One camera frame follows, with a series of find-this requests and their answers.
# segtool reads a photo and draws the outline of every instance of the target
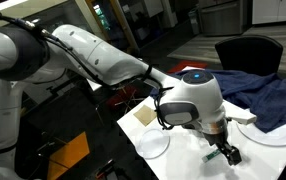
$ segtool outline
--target floor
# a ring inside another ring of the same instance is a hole
[[[161,39],[143,49],[140,57],[144,61],[154,64],[160,70],[169,70],[180,60],[169,58],[167,55],[194,37],[189,22],[182,23]],[[216,63],[209,63],[208,68],[221,69],[222,67]],[[134,82],[134,85],[140,89],[140,95],[142,96],[147,96],[151,89],[140,82]],[[97,93],[96,95],[98,96],[103,94],[103,92]],[[66,172],[60,179],[94,179],[94,172],[109,159],[114,159],[116,167],[123,169],[129,179],[156,180],[157,177],[145,161],[137,155],[134,146],[117,125],[116,121],[123,114],[119,111],[110,110],[103,103],[99,108],[103,119],[102,123],[94,110],[95,105],[82,91],[74,89],[55,102],[24,118],[21,122],[28,122],[28,124],[36,127],[38,131],[48,132],[53,137],[64,141],[73,139],[83,131],[86,132],[90,154]],[[20,152],[28,152],[29,149],[33,149],[33,144],[37,142],[36,138],[34,139],[34,136],[31,135],[32,131],[29,128],[27,129],[24,132],[22,131],[23,133],[20,135],[20,137],[27,137],[25,138],[27,144],[21,143],[23,147]],[[30,169],[27,168],[28,170],[25,173],[22,171],[21,173],[25,174],[26,178],[29,179],[46,179],[47,164],[43,162],[40,167],[37,166],[38,164],[39,162],[34,160],[33,165],[29,166]],[[286,172],[281,179],[286,179]]]
[[[286,72],[286,25],[252,27],[244,34],[265,35],[281,43],[284,47],[284,50],[279,71]],[[214,49],[214,45],[217,42],[220,42],[230,37],[231,36],[204,37],[202,35],[198,35],[180,48],[174,50],[171,54],[168,55],[168,57],[202,60],[205,62],[220,64],[218,55]]]

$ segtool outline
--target black cable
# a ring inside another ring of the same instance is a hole
[[[40,169],[42,163],[44,162],[44,159],[41,159],[41,161],[39,162],[39,164],[36,166],[36,168],[34,169],[34,171],[30,174],[30,176],[27,178],[27,180],[32,180],[31,178],[33,177],[33,175]]]
[[[149,80],[151,80],[151,81],[153,81],[153,82],[155,82],[156,84],[159,85],[159,94],[154,99],[154,106],[155,106],[157,121],[162,126],[163,130],[164,129],[165,130],[171,130],[171,129],[173,129],[174,126],[173,125],[171,125],[171,126],[166,126],[165,125],[165,121],[164,121],[164,119],[162,117],[162,112],[160,111],[160,101],[161,101],[161,98],[162,98],[164,92],[167,91],[167,90],[172,89],[173,87],[163,88],[162,84],[158,80],[156,80],[156,79],[154,79],[152,77],[147,77],[147,79],[149,79]]]
[[[59,79],[61,79],[65,74],[66,74],[66,69],[64,69],[64,72],[62,73],[62,75],[61,76],[59,76],[58,78],[56,78],[56,79],[53,79],[53,80],[50,80],[50,81],[44,81],[44,82],[36,82],[36,83],[33,83],[33,84],[35,84],[35,85],[39,85],[39,84],[45,84],[45,83],[50,83],[50,82],[54,82],[54,81],[56,81],[56,80],[59,80]]]
[[[114,84],[114,85],[108,85],[106,84],[104,81],[102,81],[100,78],[98,78],[98,75],[93,74],[87,67],[86,65],[78,58],[78,56],[73,52],[73,48],[72,47],[68,47],[64,42],[62,42],[59,38],[51,35],[51,34],[47,34],[47,36],[44,35],[44,33],[42,32],[42,30],[44,30],[43,28],[41,28],[40,26],[36,26],[33,24],[33,27],[30,26],[30,24],[27,24],[29,22],[24,21],[22,19],[14,19],[11,17],[7,17],[7,16],[3,16],[0,13],[0,20],[3,21],[7,21],[11,24],[14,24],[28,32],[30,32],[32,35],[37,36],[37,38],[43,39],[51,44],[56,45],[57,47],[63,49],[66,53],[68,53],[73,59],[75,59],[75,61],[83,68],[83,70],[98,84],[102,85],[103,87],[106,88],[111,88],[111,89],[119,89],[120,87],[131,83],[132,81],[138,79],[138,78],[143,78],[145,75],[137,75],[134,76],[132,78],[123,80],[122,82],[118,83],[118,84]]]

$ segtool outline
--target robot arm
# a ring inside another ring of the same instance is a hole
[[[86,68],[109,85],[146,75],[144,82],[160,91],[155,106],[163,128],[182,125],[183,128],[197,130],[210,145],[218,146],[230,165],[241,162],[238,149],[226,141],[228,132],[223,98],[212,74],[194,70],[178,80],[71,25],[60,26],[53,35],[72,46],[82,57]],[[69,60],[74,64],[74,70],[77,69],[76,72],[91,79],[70,56]]]
[[[165,129],[195,129],[218,146],[230,165],[241,162],[239,151],[227,142],[223,99],[210,73],[195,70],[178,80],[71,25],[58,27],[50,36],[60,43],[45,43],[25,30],[0,28],[0,44],[7,44],[0,48],[0,79],[44,82],[59,77],[65,68],[110,87],[143,78],[160,90],[155,105]]]

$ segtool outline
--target orange object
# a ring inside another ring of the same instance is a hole
[[[83,132],[50,156],[47,179],[58,179],[89,153],[86,134]]]
[[[196,61],[187,61],[187,60],[183,60],[181,62],[179,62],[179,64],[177,64],[175,67],[173,67],[172,69],[168,70],[168,73],[175,73],[178,71],[182,71],[182,69],[184,69],[186,66],[191,66],[191,67],[196,67],[196,68],[206,68],[207,64],[206,63],[200,63],[200,62],[196,62]]]

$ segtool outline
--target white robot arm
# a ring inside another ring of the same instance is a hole
[[[111,88],[143,80],[160,90],[155,104],[164,129],[177,125],[195,129],[210,145],[218,146],[230,165],[241,162],[238,149],[226,141],[223,99],[210,73],[190,71],[179,80],[80,28],[63,25],[49,34],[29,22],[16,22],[23,29],[0,27],[0,131],[6,132],[0,133],[0,162],[5,164],[0,165],[0,174],[5,179],[18,178],[2,167],[13,168],[23,88],[28,83],[53,81],[65,69]]]

